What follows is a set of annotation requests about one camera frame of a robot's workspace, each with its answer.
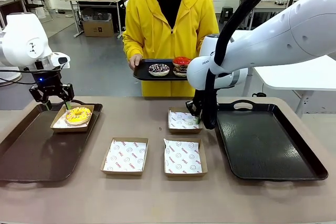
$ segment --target gray floor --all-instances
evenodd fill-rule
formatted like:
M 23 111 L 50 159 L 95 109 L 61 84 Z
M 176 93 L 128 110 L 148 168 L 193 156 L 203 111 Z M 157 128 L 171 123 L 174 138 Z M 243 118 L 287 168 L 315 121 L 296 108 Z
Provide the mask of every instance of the gray floor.
M 75 33 L 76 28 L 71 25 L 49 39 L 53 51 L 60 51 L 71 57 L 71 68 L 62 71 L 62 80 L 63 83 L 73 84 L 75 95 L 141 96 L 141 84 L 133 78 L 128 67 L 122 40 L 117 40 L 116 37 L 94 38 L 84 35 L 74 39 Z M 23 81 L 30 82 L 31 79 L 27 74 L 23 77 Z M 18 84 L 0 87 L 0 110 L 23 109 L 32 100 L 29 87 Z M 262 90 L 262 81 L 254 76 L 249 95 Z M 243 85 L 240 85 L 229 90 L 220 90 L 218 95 L 239 97 L 242 92 Z M 285 100 L 293 109 L 299 103 L 299 98 L 292 91 L 264 87 L 264 92 L 270 97 Z M 309 111 L 334 112 L 335 100 L 335 92 L 318 92 L 309 104 Z

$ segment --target yellow hoodie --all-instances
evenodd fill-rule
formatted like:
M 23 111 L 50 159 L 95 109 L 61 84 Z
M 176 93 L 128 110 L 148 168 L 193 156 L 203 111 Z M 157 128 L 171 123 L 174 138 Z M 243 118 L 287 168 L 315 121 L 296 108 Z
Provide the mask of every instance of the yellow hoodie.
M 174 59 L 198 56 L 203 39 L 218 34 L 212 0 L 182 0 L 172 28 L 157 0 L 129 0 L 126 10 L 124 51 L 129 60 L 135 54 L 144 59 Z M 193 97 L 187 81 L 143 81 L 145 97 Z

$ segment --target brown cardboard box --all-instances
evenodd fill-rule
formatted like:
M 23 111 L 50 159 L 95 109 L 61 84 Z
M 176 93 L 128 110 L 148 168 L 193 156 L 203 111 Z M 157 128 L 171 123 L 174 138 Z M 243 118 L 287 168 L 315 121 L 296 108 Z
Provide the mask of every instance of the brown cardboard box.
M 202 121 L 199 122 L 198 129 L 185 129 L 185 130 L 184 129 L 171 129 L 169 127 L 169 111 L 171 111 L 171 112 L 185 112 L 185 113 L 190 113 L 190 112 L 187 108 L 177 108 L 177 107 L 169 108 L 169 110 L 168 110 L 168 129 L 169 129 L 170 133 L 173 133 L 173 134 L 198 134 L 203 129 Z
M 85 36 L 87 37 L 112 37 L 114 35 L 112 20 L 84 21 L 83 27 Z
M 94 105 L 79 105 L 79 106 L 71 106 L 72 109 L 74 108 L 77 108 L 77 107 L 85 107 L 85 108 L 88 108 L 89 110 L 91 110 L 91 112 L 93 112 L 94 110 Z M 89 123 L 90 123 L 90 120 L 89 122 L 87 123 L 88 126 L 86 127 L 78 127 L 78 128 L 64 128 L 64 129 L 60 129 L 60 128 L 54 128 L 54 124 L 58 121 L 58 119 L 60 119 L 60 117 L 66 112 L 67 108 L 65 107 L 65 105 L 58 111 L 55 119 L 53 120 L 53 122 L 51 123 L 51 126 L 50 128 L 54 131 L 54 132 L 57 132 L 57 133 L 60 133 L 60 132 L 85 132 L 88 130 L 88 127 L 89 127 Z
M 116 142 L 137 142 L 137 143 L 145 143 L 146 144 L 146 151 L 145 151 L 145 158 L 143 159 L 143 166 L 142 166 L 142 171 L 141 172 L 114 172 L 114 171 L 108 171 L 104 170 L 105 162 L 106 162 L 106 157 L 109 153 L 110 146 L 112 144 L 112 141 L 115 140 Z M 110 144 L 109 147 L 105 153 L 103 162 L 101 163 L 100 170 L 107 174 L 107 175 L 134 175 L 134 176 L 141 176 L 146 165 L 146 157 L 147 157 L 147 151 L 148 151 L 148 138 L 139 138 L 139 137 L 114 137 Z
M 175 141 L 175 142 L 192 142 L 192 143 L 198 143 L 198 152 L 199 152 L 199 158 L 201 161 L 201 167 L 202 167 L 202 172 L 201 173 L 194 173 L 194 174 L 190 174 L 190 173 L 181 173 L 181 174 L 177 174 L 177 173 L 166 173 L 165 171 L 165 164 L 163 163 L 163 169 L 164 169 L 164 173 L 167 177 L 203 177 L 205 174 L 207 174 L 208 172 L 208 166 L 206 164 L 206 158 L 205 158 L 205 149 L 204 149 L 204 145 L 202 142 L 202 139 L 199 138 L 166 138 L 168 141 Z

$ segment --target person in yellow jacket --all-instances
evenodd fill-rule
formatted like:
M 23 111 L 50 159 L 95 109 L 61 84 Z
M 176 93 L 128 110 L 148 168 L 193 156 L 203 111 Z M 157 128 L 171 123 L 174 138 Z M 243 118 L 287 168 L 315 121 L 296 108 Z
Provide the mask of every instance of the person in yellow jacket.
M 132 70 L 142 59 L 199 55 L 203 39 L 218 34 L 212 0 L 129 0 L 124 51 Z M 193 97 L 187 81 L 143 81 L 144 97 Z

